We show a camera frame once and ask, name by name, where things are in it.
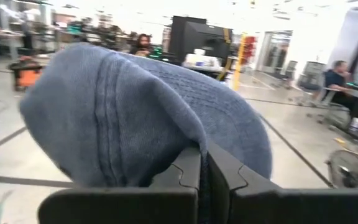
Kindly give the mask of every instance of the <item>man sitting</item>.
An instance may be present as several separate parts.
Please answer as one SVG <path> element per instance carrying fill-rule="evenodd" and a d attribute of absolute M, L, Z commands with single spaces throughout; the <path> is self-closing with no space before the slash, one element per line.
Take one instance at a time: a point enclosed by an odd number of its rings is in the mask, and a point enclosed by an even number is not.
<path fill-rule="evenodd" d="M 339 60 L 334 62 L 333 69 L 325 73 L 325 85 L 327 88 L 339 90 L 331 101 L 348 108 L 350 121 L 352 121 L 353 118 L 358 118 L 358 97 L 351 95 L 351 89 L 346 87 L 346 82 L 350 80 L 350 77 L 350 73 L 347 72 L 347 63 Z"/>

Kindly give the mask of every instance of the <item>office chair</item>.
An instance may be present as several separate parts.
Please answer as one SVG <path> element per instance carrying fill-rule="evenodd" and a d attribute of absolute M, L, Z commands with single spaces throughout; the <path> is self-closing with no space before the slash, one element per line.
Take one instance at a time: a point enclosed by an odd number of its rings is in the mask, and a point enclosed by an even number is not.
<path fill-rule="evenodd" d="M 291 86 L 285 86 L 287 81 L 293 80 L 293 74 L 296 70 L 296 65 L 298 62 L 290 61 L 285 69 L 284 75 L 281 74 L 282 68 L 276 68 L 274 77 L 278 79 L 278 83 L 272 83 L 274 87 L 285 87 L 290 88 Z"/>
<path fill-rule="evenodd" d="M 314 105 L 311 96 L 321 90 L 321 74 L 323 73 L 325 64 L 318 62 L 307 62 L 300 74 L 296 87 L 302 91 L 301 96 L 297 96 L 292 100 L 299 106 Z"/>

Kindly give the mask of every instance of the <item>long hair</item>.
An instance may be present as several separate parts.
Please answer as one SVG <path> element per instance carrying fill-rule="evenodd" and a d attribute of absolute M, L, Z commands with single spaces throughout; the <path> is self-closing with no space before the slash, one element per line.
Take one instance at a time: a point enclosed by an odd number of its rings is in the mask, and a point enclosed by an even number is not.
<path fill-rule="evenodd" d="M 150 36 L 146 35 L 146 34 L 141 34 L 137 37 L 137 41 L 136 41 L 136 47 L 138 47 L 138 48 L 144 47 L 140 44 L 140 40 L 142 39 L 142 37 L 147 37 L 147 41 L 149 41 L 149 44 L 150 44 Z"/>

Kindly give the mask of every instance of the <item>dark shirt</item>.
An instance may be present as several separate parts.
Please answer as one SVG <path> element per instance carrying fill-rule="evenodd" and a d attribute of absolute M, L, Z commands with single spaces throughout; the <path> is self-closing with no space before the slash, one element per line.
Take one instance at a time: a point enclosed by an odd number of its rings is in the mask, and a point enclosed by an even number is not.
<path fill-rule="evenodd" d="M 340 74 L 334 72 L 333 70 L 328 70 L 325 73 L 325 78 L 326 78 L 325 81 L 326 87 L 329 87 L 330 85 L 339 85 L 339 86 L 345 85 L 345 78 Z"/>

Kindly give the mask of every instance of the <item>ceiling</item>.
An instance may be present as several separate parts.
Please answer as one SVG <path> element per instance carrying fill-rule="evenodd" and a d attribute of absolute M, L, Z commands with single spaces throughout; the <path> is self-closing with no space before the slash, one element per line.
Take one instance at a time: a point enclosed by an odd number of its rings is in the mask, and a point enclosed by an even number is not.
<path fill-rule="evenodd" d="M 323 9 L 336 7 L 358 10 L 358 0 L 273 0 L 273 15 L 289 19 L 294 12 L 317 15 Z"/>

